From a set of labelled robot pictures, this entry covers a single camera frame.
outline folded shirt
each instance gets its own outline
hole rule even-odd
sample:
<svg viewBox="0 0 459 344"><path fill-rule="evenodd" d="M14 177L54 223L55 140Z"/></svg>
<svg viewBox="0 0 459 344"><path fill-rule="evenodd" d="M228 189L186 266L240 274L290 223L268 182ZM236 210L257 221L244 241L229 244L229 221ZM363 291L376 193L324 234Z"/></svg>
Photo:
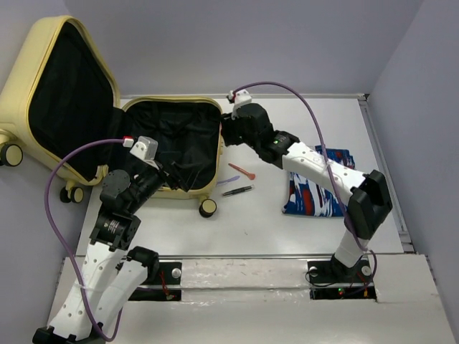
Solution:
<svg viewBox="0 0 459 344"><path fill-rule="evenodd" d="M320 145L317 145L315 149L322 154ZM328 159L355 169L354 157L347 149L327 148L326 150ZM289 197L282 210L284 214L319 217L343 216L338 200L330 191L297 173L289 172L289 174Z"/></svg>

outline white table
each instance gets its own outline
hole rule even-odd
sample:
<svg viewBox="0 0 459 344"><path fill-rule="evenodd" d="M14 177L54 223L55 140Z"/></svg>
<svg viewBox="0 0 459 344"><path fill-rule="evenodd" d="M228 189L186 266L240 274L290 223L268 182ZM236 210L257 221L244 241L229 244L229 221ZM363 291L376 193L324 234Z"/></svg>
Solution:
<svg viewBox="0 0 459 344"><path fill-rule="evenodd" d="M231 110L226 100L217 100L225 112ZM308 145L318 143L318 136L304 105L291 99L254 99L260 103L278 130L286 130ZM378 168L369 134L358 101L355 99L310 99L329 148L351 151L361 171ZM142 224L131 247L141 245L165 256L289 255L330 254L335 251L345 231L342 219L286 216L281 208L287 200L288 174L261 161L246 146L224 149L218 179L238 174L227 163L235 163L257 178L217 187L212 198L217 213L203 219L197 200L151 199L138 212ZM222 198L223 191L253 183L255 190ZM94 188L87 209L77 255L85 255L89 235L100 206L99 188ZM379 253L403 252L392 214L381 225L370 247Z"/></svg>
<svg viewBox="0 0 459 344"><path fill-rule="evenodd" d="M305 260L185 260L182 301L127 302L114 343L453 344L425 258L378 262L374 302L310 300ZM74 280L66 259L50 317Z"/></svg>

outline white wall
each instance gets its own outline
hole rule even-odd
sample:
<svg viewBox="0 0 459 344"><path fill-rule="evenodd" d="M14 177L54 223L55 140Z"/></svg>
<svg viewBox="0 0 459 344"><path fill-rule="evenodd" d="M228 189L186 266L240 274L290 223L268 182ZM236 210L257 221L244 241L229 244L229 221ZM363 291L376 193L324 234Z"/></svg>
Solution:
<svg viewBox="0 0 459 344"><path fill-rule="evenodd" d="M425 0L370 97L416 248L459 340L459 1Z"/></svg>
<svg viewBox="0 0 459 344"><path fill-rule="evenodd" d="M0 1L0 89L30 26L39 18L64 14L61 0ZM49 170L25 158L17 168L0 167L0 342L32 342L45 326L64 257L43 207ZM52 190L52 213L63 234L76 246L86 205L61 204Z"/></svg>
<svg viewBox="0 0 459 344"><path fill-rule="evenodd" d="M227 93L262 80L370 92L421 2L65 0L123 95Z"/></svg>

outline black pen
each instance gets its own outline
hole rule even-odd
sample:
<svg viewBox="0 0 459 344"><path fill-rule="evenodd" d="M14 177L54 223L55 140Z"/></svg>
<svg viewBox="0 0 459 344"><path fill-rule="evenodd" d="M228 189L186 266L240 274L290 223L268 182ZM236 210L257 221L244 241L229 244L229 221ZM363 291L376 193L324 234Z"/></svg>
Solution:
<svg viewBox="0 0 459 344"><path fill-rule="evenodd" d="M254 185L244 186L242 188L235 188L234 190L222 193L222 196L223 197L233 196L233 195L237 195L237 194L241 194L243 192L247 192L247 191L253 190L254 188L255 188Z"/></svg>

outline open suitcase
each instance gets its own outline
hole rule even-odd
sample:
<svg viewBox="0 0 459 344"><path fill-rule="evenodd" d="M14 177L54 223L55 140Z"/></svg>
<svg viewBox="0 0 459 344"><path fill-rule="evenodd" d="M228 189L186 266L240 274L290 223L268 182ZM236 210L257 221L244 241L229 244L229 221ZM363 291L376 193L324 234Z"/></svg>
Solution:
<svg viewBox="0 0 459 344"><path fill-rule="evenodd" d="M17 166L22 149L49 168L95 140L149 136L158 152L181 152L179 163L202 169L188 192L162 188L156 196L206 202L217 182L222 152L222 109L205 97L140 97L120 107L115 79L86 28L71 16L40 19L31 28L0 94L0 162ZM58 176L67 181L62 201L82 200L78 184L94 186L109 170L129 173L142 162L121 147L91 148L69 160Z"/></svg>

